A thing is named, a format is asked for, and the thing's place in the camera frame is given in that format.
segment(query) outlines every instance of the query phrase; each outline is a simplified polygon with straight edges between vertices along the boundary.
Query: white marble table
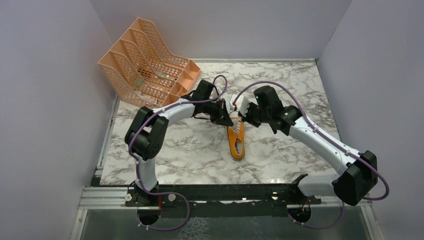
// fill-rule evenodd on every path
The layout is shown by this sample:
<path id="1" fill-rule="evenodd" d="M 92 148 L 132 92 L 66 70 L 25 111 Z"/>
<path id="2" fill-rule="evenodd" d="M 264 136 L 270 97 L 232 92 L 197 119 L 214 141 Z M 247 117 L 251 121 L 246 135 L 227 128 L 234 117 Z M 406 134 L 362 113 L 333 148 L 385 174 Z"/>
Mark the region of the white marble table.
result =
<path id="1" fill-rule="evenodd" d="M 238 93 L 247 85 L 275 81 L 286 86 L 303 105 L 306 114 L 320 127 L 338 138 L 336 125 L 314 62 L 198 63 L 201 78 L 212 81 L 218 74 L 227 77 L 228 92 Z M 218 87 L 223 81 L 217 80 Z M 254 101 L 254 86 L 244 95 Z M 293 105 L 290 97 L 275 87 L 282 103 Z M 119 103 L 114 118 L 101 185 L 126 185 L 135 177 L 134 159 L 128 154 L 124 136 L 139 108 Z M 245 158 L 230 156 L 225 128 L 206 120 L 185 119 L 168 128 L 162 150 L 156 157 L 156 175 L 161 184 L 266 184 L 288 183 L 298 175 L 334 173 L 329 164 L 303 143 L 267 124 L 259 128 L 246 123 Z"/>

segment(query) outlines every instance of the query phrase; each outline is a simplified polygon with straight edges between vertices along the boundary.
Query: desk organizer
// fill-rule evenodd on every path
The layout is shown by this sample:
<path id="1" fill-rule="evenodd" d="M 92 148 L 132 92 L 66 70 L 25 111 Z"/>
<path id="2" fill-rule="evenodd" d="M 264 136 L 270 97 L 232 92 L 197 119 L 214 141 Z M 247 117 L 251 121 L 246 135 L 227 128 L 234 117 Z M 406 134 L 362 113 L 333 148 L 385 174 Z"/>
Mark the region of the desk organizer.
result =
<path id="1" fill-rule="evenodd" d="M 192 60 L 169 51 L 153 22 L 141 18 L 98 63 L 122 101 L 150 109 L 189 93 L 201 74 Z"/>

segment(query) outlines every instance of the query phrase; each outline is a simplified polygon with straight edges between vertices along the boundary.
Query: grey wall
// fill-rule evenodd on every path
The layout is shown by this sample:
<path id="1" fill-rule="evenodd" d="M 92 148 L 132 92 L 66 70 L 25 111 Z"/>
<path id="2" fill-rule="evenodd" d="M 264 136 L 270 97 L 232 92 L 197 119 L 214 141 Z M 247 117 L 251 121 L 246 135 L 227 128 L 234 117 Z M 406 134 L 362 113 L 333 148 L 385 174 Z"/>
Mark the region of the grey wall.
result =
<path id="1" fill-rule="evenodd" d="M 423 12 L 422 0 L 353 0 L 318 62 L 341 138 L 376 153 L 391 186 L 375 203 L 388 240 L 424 239 Z"/>
<path id="2" fill-rule="evenodd" d="M 68 239 L 114 92 L 88 0 L 0 2 L 0 239 Z"/>
<path id="3" fill-rule="evenodd" d="M 153 21 L 187 58 L 319 58 L 351 0 L 91 0 L 115 42 Z"/>

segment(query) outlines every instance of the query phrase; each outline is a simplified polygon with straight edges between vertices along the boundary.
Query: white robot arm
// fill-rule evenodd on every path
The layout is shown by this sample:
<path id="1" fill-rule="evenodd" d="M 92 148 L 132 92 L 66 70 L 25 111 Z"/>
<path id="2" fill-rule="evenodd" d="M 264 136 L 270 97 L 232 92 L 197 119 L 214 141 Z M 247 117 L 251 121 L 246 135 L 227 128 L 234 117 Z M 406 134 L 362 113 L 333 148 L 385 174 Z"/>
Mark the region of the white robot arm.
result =
<path id="1" fill-rule="evenodd" d="M 298 181 L 300 192 L 307 196 L 337 196 L 343 202 L 355 206 L 377 184 L 378 177 L 367 166 L 349 154 L 353 154 L 377 169 L 377 158 L 370 152 L 360 153 L 358 150 L 343 144 L 329 133 L 319 129 L 334 143 L 343 146 L 346 152 L 340 151 L 327 139 L 317 133 L 317 125 L 302 116 L 300 110 L 293 106 L 284 107 L 274 88 L 262 86 L 254 92 L 258 105 L 240 96 L 231 109 L 239 112 L 244 122 L 258 127 L 267 123 L 276 134 L 277 130 L 287 136 L 304 143 L 337 172 L 332 175 L 307 175 Z M 236 99 L 234 94 L 230 102 Z"/>

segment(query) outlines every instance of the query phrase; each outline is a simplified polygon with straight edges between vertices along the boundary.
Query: cable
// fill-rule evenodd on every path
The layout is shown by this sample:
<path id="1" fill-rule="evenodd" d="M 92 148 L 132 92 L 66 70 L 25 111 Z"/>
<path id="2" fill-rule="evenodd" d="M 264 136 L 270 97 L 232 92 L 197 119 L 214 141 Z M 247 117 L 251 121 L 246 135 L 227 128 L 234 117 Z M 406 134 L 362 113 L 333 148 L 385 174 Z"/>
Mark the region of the cable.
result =
<path id="1" fill-rule="evenodd" d="M 304 224 L 303 222 L 296 221 L 290 214 L 288 215 L 288 217 L 291 218 L 295 224 L 300 225 L 300 226 L 305 227 L 305 228 L 308 228 L 308 229 L 329 229 L 329 228 L 332 228 L 332 227 L 334 227 L 334 226 L 336 226 L 337 224 L 340 223 L 340 221 L 343 219 L 343 216 L 345 215 L 345 209 L 346 209 L 345 203 L 342 201 L 341 202 L 340 216 L 338 217 L 338 219 L 335 222 L 333 222 L 332 224 L 327 225 L 327 226 L 312 226 L 312 225 Z"/>
<path id="2" fill-rule="evenodd" d="M 136 141 L 136 139 L 137 139 L 137 137 L 140 135 L 140 133 L 142 132 L 142 130 L 149 124 L 149 122 L 154 118 L 154 117 L 156 117 L 157 115 L 159 115 L 159 114 L 161 114 L 161 113 L 163 113 L 163 112 L 165 112 L 165 111 L 167 111 L 167 110 L 169 110 L 169 109 L 172 109 L 172 108 L 174 108 L 174 107 L 176 107 L 176 106 L 179 106 L 179 105 L 183 105 L 183 104 L 202 104 L 202 103 L 207 103 L 207 102 L 213 102 L 213 101 L 216 101 L 217 99 L 219 99 L 225 92 L 226 92 L 226 90 L 227 90 L 227 86 L 228 86 L 228 80 L 227 80 L 227 78 L 224 76 L 224 75 L 222 75 L 222 74 L 220 74 L 220 75 L 218 75 L 218 76 L 216 76 L 214 79 L 213 79 L 213 82 L 215 83 L 215 81 L 217 80 L 217 78 L 219 78 L 219 77 L 221 77 L 221 78 L 223 78 L 224 79 L 224 81 L 225 81 L 225 87 L 224 87 L 224 90 L 221 92 L 221 94 L 219 94 L 218 96 L 216 96 L 216 97 L 214 97 L 214 98 L 211 98 L 211 99 L 206 99 L 206 100 L 200 100 L 200 101 L 183 101 L 183 102 L 181 102 L 181 103 L 174 103 L 174 104 L 172 104 L 172 105 L 169 105 L 169 106 L 167 106 L 166 108 L 164 108 L 164 109 L 161 109 L 161 110 L 159 110 L 159 111 L 157 111 L 157 112 L 155 112 L 155 113 L 153 113 L 142 125 L 141 125 L 141 127 L 138 129 L 138 131 L 135 133 L 135 135 L 134 135 L 134 137 L 132 137 L 132 139 L 131 139 L 131 142 L 129 143 L 129 145 L 128 145 L 128 153 L 129 153 L 129 155 L 131 155 L 133 158 L 134 158 L 134 160 L 135 160 L 135 173 L 136 173 L 136 175 L 137 175 L 137 180 L 138 180 L 138 182 L 140 183 L 140 186 L 141 186 L 141 189 L 143 189 L 143 191 L 145 191 L 147 194 L 149 194 L 149 195 L 152 195 L 152 196 L 160 196 L 160 195 L 169 195 L 169 194 L 174 194 L 174 195 L 177 195 L 177 196 L 180 196 L 183 200 L 184 200 L 184 202 L 185 202 L 185 204 L 186 204 L 186 206 L 187 206 L 187 215 L 185 216 L 185 218 L 184 218 L 184 220 L 182 221 L 182 223 L 180 223 L 180 224 L 178 224 L 177 226 L 174 226 L 174 227 L 169 227 L 169 228 L 161 228 L 161 227 L 154 227 L 154 226 L 149 226 L 149 225 L 144 225 L 143 223 L 141 223 L 141 221 L 140 221 L 140 219 L 139 219 L 139 215 L 137 214 L 137 221 L 138 221 L 138 225 L 139 226 L 143 226 L 143 227 L 146 227 L 146 229 L 153 229 L 153 230 L 159 230 L 159 231 L 172 231 L 172 230 L 175 230 L 175 229 L 178 229 L 178 228 L 180 228 L 181 226 L 183 226 L 184 224 L 186 224 L 187 223 L 187 221 L 189 220 L 189 216 L 190 216 L 190 205 L 189 205 L 189 201 L 187 200 L 187 198 L 185 198 L 181 193 L 178 193 L 178 192 L 158 192 L 158 193 L 154 193 L 154 192 L 150 192 L 149 190 L 147 190 L 146 189 L 146 187 L 144 186 L 144 184 L 143 184 L 143 182 L 142 182 L 142 180 L 141 180 L 141 175 L 140 175 L 140 172 L 139 172 L 139 164 L 140 164 L 140 159 L 139 159 L 139 157 L 137 156 L 137 155 L 135 155 L 134 153 L 133 153 L 133 145 L 134 145 L 134 142 Z"/>
<path id="3" fill-rule="evenodd" d="M 291 99 L 293 99 L 294 103 L 297 105 L 297 108 L 299 108 L 300 112 L 302 113 L 302 116 L 305 119 L 306 123 L 309 124 L 309 126 L 316 133 L 318 133 L 318 135 L 320 135 L 322 138 L 327 140 L 334 147 L 341 150 L 343 153 L 348 154 L 350 157 L 360 161 L 362 164 L 367 166 L 374 174 L 376 174 L 378 176 L 378 178 L 381 179 L 381 181 L 383 182 L 384 187 L 385 187 L 385 193 L 382 196 L 379 196 L 379 197 L 364 197 L 363 199 L 371 200 L 371 201 L 379 201 L 379 200 L 383 200 L 383 199 L 387 198 L 387 196 L 389 195 L 389 192 L 390 192 L 390 188 L 389 188 L 389 184 L 387 183 L 386 179 L 373 166 L 371 166 L 368 162 L 366 162 L 365 160 L 363 160 L 359 156 L 356 156 L 355 154 L 344 149 L 342 146 L 340 146 L 335 141 L 331 140 L 328 136 L 326 136 L 324 133 L 322 133 L 318 128 L 314 128 L 314 125 L 307 118 L 306 113 L 305 113 L 304 109 L 302 108 L 301 104 L 298 102 L 298 100 L 295 98 L 295 96 L 287 88 L 285 88 L 283 85 L 276 83 L 276 82 L 273 82 L 273 81 L 257 81 L 257 82 L 254 82 L 254 83 L 250 84 L 249 86 L 245 87 L 240 93 L 238 93 L 238 95 L 235 97 L 234 101 L 231 104 L 233 106 L 235 106 L 237 99 L 239 99 L 239 97 L 244 92 L 246 92 L 247 89 L 251 88 L 252 86 L 258 85 L 258 84 L 272 84 L 272 85 L 276 85 L 276 86 L 282 88 L 291 97 Z"/>

